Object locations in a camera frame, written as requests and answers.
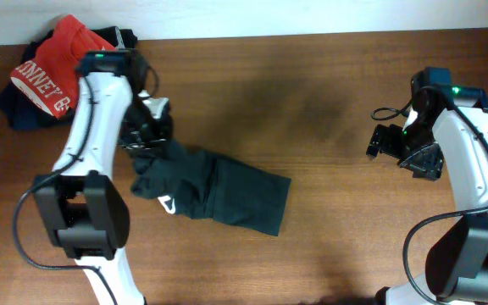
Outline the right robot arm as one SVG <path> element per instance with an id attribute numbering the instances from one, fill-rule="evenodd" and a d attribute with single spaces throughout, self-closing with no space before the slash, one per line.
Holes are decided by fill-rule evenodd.
<path id="1" fill-rule="evenodd" d="M 384 287 L 375 304 L 488 304 L 488 96 L 484 89 L 453 84 L 448 69 L 426 67 L 410 81 L 411 98 L 390 118 L 379 119 L 366 154 L 396 158 L 413 177 L 438 180 L 449 174 L 455 209 L 418 222 L 405 237 L 402 263 L 407 283 Z M 455 224 L 429 250 L 422 274 L 408 262 L 414 235 L 426 225 Z"/>

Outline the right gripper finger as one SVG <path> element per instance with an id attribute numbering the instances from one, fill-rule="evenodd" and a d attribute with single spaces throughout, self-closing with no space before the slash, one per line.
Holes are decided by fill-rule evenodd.
<path id="1" fill-rule="evenodd" d="M 435 181 L 441 178 L 443 164 L 442 150 L 435 142 L 409 152 L 397 166 L 412 171 L 413 178 Z"/>
<path id="2" fill-rule="evenodd" d="M 403 130 L 398 125 L 376 125 L 366 150 L 366 155 L 373 159 L 380 153 L 401 159 L 403 151 Z"/>

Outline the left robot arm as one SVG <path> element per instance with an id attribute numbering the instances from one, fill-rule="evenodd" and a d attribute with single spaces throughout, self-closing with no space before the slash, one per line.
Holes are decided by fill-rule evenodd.
<path id="1" fill-rule="evenodd" d="M 144 304 L 127 260 L 130 212 L 113 183 L 114 154 L 160 156 L 173 135 L 169 100 L 146 89 L 156 72 L 135 49 L 89 52 L 64 150 L 34 197 L 49 241 L 74 260 L 101 304 Z"/>

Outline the dark green t-shirt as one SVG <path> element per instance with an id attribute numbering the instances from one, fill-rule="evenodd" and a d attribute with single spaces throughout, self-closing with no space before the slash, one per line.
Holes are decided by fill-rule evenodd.
<path id="1" fill-rule="evenodd" d="M 270 236 L 280 233 L 291 185 L 288 177 L 215 152 L 189 152 L 175 140 L 160 154 L 139 152 L 133 168 L 131 192 L 158 200 L 167 214 L 212 219 Z"/>

